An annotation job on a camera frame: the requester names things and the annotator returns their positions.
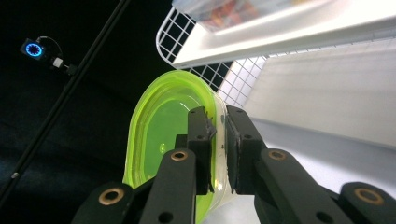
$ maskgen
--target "transparent plastic container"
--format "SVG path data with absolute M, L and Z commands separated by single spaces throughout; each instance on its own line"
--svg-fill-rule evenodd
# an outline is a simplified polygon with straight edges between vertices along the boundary
M 176 135 L 187 133 L 188 112 L 202 105 L 217 133 L 212 139 L 214 193 L 197 196 L 197 223 L 233 197 L 224 149 L 225 104 L 198 76 L 179 70 L 168 72 L 143 93 L 131 120 L 123 178 L 124 183 L 135 189 L 154 177 L 163 154 L 174 149 Z

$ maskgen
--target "white surface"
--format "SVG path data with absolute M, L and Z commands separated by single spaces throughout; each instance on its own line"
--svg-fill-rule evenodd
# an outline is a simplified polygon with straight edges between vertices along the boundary
M 393 36 L 396 3 L 317 0 L 225 31 L 195 25 L 173 61 L 177 68 Z
M 321 186 L 339 193 L 345 183 L 360 181 L 396 198 L 394 150 L 257 119 L 253 123 L 269 148 L 287 150 Z M 253 200 L 238 195 L 203 223 L 258 224 Z
M 270 58 L 245 110 L 396 148 L 396 39 Z

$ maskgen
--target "black cable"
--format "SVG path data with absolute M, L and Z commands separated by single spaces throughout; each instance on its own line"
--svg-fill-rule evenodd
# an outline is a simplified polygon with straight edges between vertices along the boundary
M 35 135 L 35 138 L 31 141 L 29 146 L 23 151 L 23 154 L 20 157 L 17 166 L 14 169 L 13 174 L 9 177 L 7 183 L 0 190 L 0 209 L 4 206 L 11 191 L 15 189 L 15 186 L 17 185 L 18 181 L 21 179 L 21 176 L 32 162 L 33 157 L 35 156 L 39 147 L 42 145 L 45 138 L 47 137 L 51 127 L 55 123 L 56 119 L 59 117 L 64 106 L 67 104 L 71 94 L 76 90 L 78 84 L 83 79 L 93 59 L 99 52 L 99 49 L 105 43 L 108 35 L 110 34 L 111 30 L 119 20 L 120 16 L 122 15 L 122 12 L 125 10 L 125 8 L 128 7 L 129 3 L 130 0 L 119 1 L 116 8 L 113 10 L 113 13 L 108 18 L 107 22 L 102 28 L 101 32 L 92 43 L 87 54 L 82 59 L 81 64 L 79 65 L 78 70 L 76 72 L 76 75 L 70 78 L 69 82 L 64 87 L 64 91 L 59 96 L 57 102 L 52 107 L 51 111 L 49 112 L 43 124 L 41 125 L 40 129 L 38 130 L 37 134 Z
M 64 56 L 64 53 L 62 52 L 61 46 L 59 46 L 58 42 L 56 42 L 56 40 L 54 40 L 53 38 L 49 37 L 49 36 L 39 36 L 37 39 L 37 43 L 40 43 L 41 39 L 48 39 L 51 40 L 53 43 L 56 44 L 56 46 L 58 47 L 58 50 L 61 52 L 61 56 Z

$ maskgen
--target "white shelf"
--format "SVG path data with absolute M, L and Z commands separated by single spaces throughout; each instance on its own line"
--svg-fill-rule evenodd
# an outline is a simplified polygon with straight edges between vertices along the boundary
M 396 3 L 387 0 L 318 0 L 216 33 L 198 23 L 173 66 L 192 67 L 395 36 L 395 7 Z

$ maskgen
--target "brass screw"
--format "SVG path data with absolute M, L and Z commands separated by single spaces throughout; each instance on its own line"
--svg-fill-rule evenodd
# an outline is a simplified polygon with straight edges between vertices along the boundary
M 371 203 L 374 205 L 384 204 L 384 199 L 372 189 L 355 189 L 355 195 L 364 202 Z
M 108 194 L 110 193 L 116 193 L 116 197 L 114 198 L 108 198 Z M 119 202 L 124 196 L 124 191 L 123 189 L 120 188 L 112 188 L 112 189 L 107 189 L 101 193 L 99 196 L 99 203 L 102 205 L 111 205 L 114 203 Z
M 286 159 L 286 154 L 279 150 L 271 150 L 268 152 L 268 156 L 276 161 L 283 161 Z
M 185 151 L 176 151 L 171 155 L 171 158 L 174 161 L 184 161 L 187 159 L 187 157 L 189 157 L 189 154 L 187 154 Z

